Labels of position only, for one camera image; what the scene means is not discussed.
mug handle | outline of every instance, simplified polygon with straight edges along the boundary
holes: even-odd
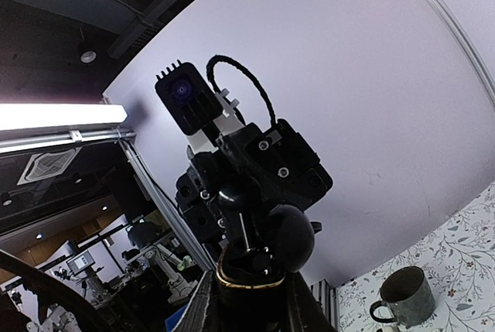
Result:
[[[375,322],[378,322],[378,323],[394,323],[395,322],[395,319],[392,319],[392,318],[388,318],[388,319],[384,319],[384,318],[379,318],[379,317],[376,317],[374,315],[374,312],[376,311],[376,309],[378,309],[379,307],[387,307],[387,304],[384,303],[383,301],[377,301],[376,303],[373,303],[370,307],[370,314],[371,314],[371,317],[373,318],[373,320]]]

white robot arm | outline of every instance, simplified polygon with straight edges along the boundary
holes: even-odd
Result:
[[[82,332],[77,325],[74,314],[57,306],[40,326],[37,323],[29,322],[26,325],[28,332],[53,332],[61,330],[63,332]]]

camera lens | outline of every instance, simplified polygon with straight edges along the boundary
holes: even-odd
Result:
[[[194,95],[193,85],[185,79],[179,79],[172,85],[171,95],[178,104],[185,104]]]

metal frame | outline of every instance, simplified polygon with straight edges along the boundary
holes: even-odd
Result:
[[[140,48],[148,44],[153,37],[165,26],[158,18],[163,15],[178,0],[154,0],[142,13],[136,17],[124,32],[112,43],[107,53],[110,57],[119,58],[132,45]]]
[[[93,145],[132,139],[135,133],[128,129],[105,129],[102,131],[68,131],[53,135],[21,137],[0,141],[0,158],[29,154],[36,150],[66,149],[71,146]]]
[[[139,155],[136,154],[133,148],[126,142],[120,142],[120,145],[134,168],[134,171],[138,175],[138,178],[148,191],[149,196],[153,199],[153,202],[155,202],[155,205],[158,207],[163,217],[168,221],[176,237],[189,252],[196,264],[198,264],[203,271],[214,269],[215,264],[212,258],[196,240],[196,237],[193,235],[191,229],[189,229],[189,226],[187,226],[186,222],[180,217],[177,209],[163,196],[163,193],[155,185],[149,169],[143,164]]]
[[[459,21],[457,21],[456,17],[444,0],[426,1],[440,16],[440,19],[442,19],[442,21],[447,25],[447,28],[449,28],[450,32],[461,47],[461,50],[463,50],[467,60],[473,67],[478,79],[483,85],[483,89],[485,90],[493,109],[495,110],[495,83],[493,82],[493,78],[488,70],[488,67],[481,58],[480,53],[477,51],[473,42],[469,39],[466,31],[461,26]]]

white backdrop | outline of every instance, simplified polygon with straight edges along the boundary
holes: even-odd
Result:
[[[319,153],[335,186],[304,268],[336,285],[401,252],[495,179],[495,116],[456,42],[424,0],[196,0],[104,95],[123,104],[136,147],[171,195],[186,140],[155,74],[217,53],[251,69],[278,117]],[[244,117],[268,127],[251,83],[217,67]]]

